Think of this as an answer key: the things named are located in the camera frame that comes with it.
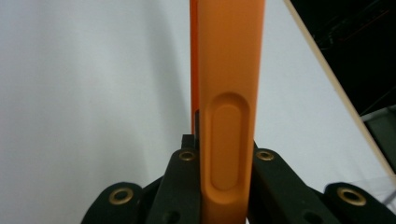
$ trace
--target brass insert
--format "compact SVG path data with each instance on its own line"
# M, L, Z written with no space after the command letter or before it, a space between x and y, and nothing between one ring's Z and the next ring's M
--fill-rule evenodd
M269 151L259 151L256 153L256 156L262 161L271 161L274 159L274 155Z
M195 153L191 151L182 151L178 154L178 157L183 161L192 161L195 159Z
M115 189L111 192L108 200L111 204L120 205L128 203L134 197L134 192L129 188Z
M337 194L344 202L352 205L364 206L367 203L366 198L354 189L338 188Z

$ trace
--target orange handle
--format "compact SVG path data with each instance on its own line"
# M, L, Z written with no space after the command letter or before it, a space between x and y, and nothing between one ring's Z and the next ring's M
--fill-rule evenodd
M202 223L245 223L263 0L198 0Z
M198 0L190 0L190 45L191 45L191 133L195 132L195 112L199 107L198 89Z

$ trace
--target white backdrop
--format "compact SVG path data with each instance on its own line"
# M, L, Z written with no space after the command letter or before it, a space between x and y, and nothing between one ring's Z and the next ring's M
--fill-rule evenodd
M306 184L387 175L284 2L268 0L256 141ZM188 0L0 3L0 223L79 223L190 132Z

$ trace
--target orange plastic tool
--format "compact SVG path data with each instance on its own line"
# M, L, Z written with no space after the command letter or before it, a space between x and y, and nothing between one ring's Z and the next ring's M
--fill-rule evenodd
M190 0L190 45L191 45L191 133L195 132L195 111L199 107L198 97L198 0Z
M202 223L245 223L263 0L198 0Z

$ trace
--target mounting hole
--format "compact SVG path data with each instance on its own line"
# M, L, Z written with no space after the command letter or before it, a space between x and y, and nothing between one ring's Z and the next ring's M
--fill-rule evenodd
M163 221L166 224L178 223L179 220L180 220L179 212L171 211L171 212L167 212L167 213L163 214Z
M337 194L344 202L352 205L364 206L367 203L366 198L354 189L338 188Z
M274 154L269 151L259 151L256 153L256 156L262 161L271 161L274 159Z
M323 223L323 219L316 213L311 211L306 211L304 213L304 219L310 224L321 224Z
M182 151L178 154L178 157L183 161L192 161L195 159L195 153L191 151Z
M128 203L134 197L134 192L129 188L115 189L108 197L108 201L114 205Z

